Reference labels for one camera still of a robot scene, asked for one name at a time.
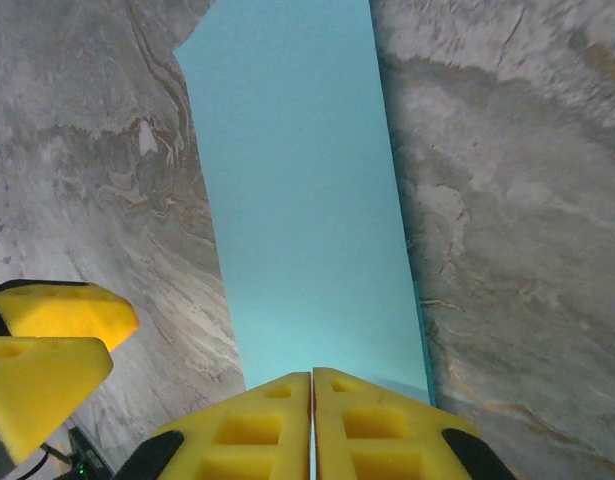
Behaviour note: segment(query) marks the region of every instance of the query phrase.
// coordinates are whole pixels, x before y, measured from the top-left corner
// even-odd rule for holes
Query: teal surface
[[[367,0],[218,0],[185,74],[245,383],[430,402]]]

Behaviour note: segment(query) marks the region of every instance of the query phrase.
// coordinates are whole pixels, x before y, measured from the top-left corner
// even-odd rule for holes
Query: square hole
[[[269,480],[270,458],[210,457],[203,459],[198,480]]]
[[[38,290],[39,297],[58,297],[60,296],[61,289],[57,287],[45,287]]]
[[[227,417],[214,439],[217,445],[277,445],[283,419],[280,415],[242,414]]]
[[[14,342],[0,342],[0,358],[12,358],[21,355],[28,349],[28,346],[16,344]]]
[[[354,385],[349,381],[338,379],[331,382],[331,388],[334,390],[334,392],[338,393],[353,393],[359,390],[357,385]]]
[[[417,453],[353,453],[357,480],[424,480]]]
[[[291,397],[292,391],[291,385],[283,385],[282,387],[267,392],[265,396],[267,398],[289,398]]]
[[[405,438],[407,416],[390,408],[356,408],[343,412],[347,438]]]
[[[5,290],[8,295],[31,295],[35,291],[34,285],[27,285],[25,287],[14,287],[12,289]]]

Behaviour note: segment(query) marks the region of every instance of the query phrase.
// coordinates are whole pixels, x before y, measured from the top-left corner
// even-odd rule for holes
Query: yellow foam block
[[[34,284],[0,292],[0,315],[13,336],[96,337],[109,351],[138,328],[131,304],[95,284]]]
[[[319,480],[470,480],[441,436],[468,422],[330,368],[314,369]]]
[[[97,338],[0,337],[0,440],[13,462],[27,459],[111,369]]]
[[[308,480],[311,375],[292,373],[160,428],[185,440],[159,480]]]

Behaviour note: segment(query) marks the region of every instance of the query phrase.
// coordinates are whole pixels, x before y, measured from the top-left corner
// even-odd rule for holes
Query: marble veining
[[[116,468],[243,389],[171,53],[209,4],[0,1],[0,281],[135,305],[73,416]],[[615,0],[371,5],[440,405],[520,479],[615,478]]]

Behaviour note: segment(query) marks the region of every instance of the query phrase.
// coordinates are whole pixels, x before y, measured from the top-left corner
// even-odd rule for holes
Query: black cable
[[[49,452],[45,450],[45,455],[43,455],[43,458],[40,459],[40,462],[38,462],[36,466],[32,468],[30,471],[28,471],[25,475],[23,475],[22,477],[18,477],[16,480],[27,480],[29,477],[31,477],[36,472],[38,472],[38,470],[43,468],[43,465],[47,463],[48,458],[49,458]]]
[[[69,458],[67,455],[65,455],[62,452],[59,452],[58,450],[56,450],[54,447],[52,447],[51,445],[47,445],[46,443],[43,443],[40,448],[42,448],[45,452],[49,453],[50,455],[56,457],[58,460],[60,460],[63,463],[66,463],[67,465],[69,465],[70,467],[73,466],[72,465],[72,461],[71,458]]]
[[[23,475],[22,477],[18,477],[16,480],[27,480],[28,478],[30,478],[32,475],[34,475],[35,473],[38,472],[38,470],[40,470],[41,468],[43,468],[43,466],[45,465],[45,463],[47,463],[47,460],[49,459],[49,455],[53,455],[54,457],[56,457],[58,460],[60,460],[61,462],[66,463],[67,465],[71,466],[71,459],[65,455],[64,453],[59,452],[58,450],[56,450],[54,447],[52,447],[51,445],[47,445],[46,443],[43,443],[40,446],[41,449],[43,449],[45,451],[45,455],[43,455],[43,458],[40,459],[40,461],[36,464],[36,466],[34,468],[32,468],[30,471],[28,471],[25,475]]]

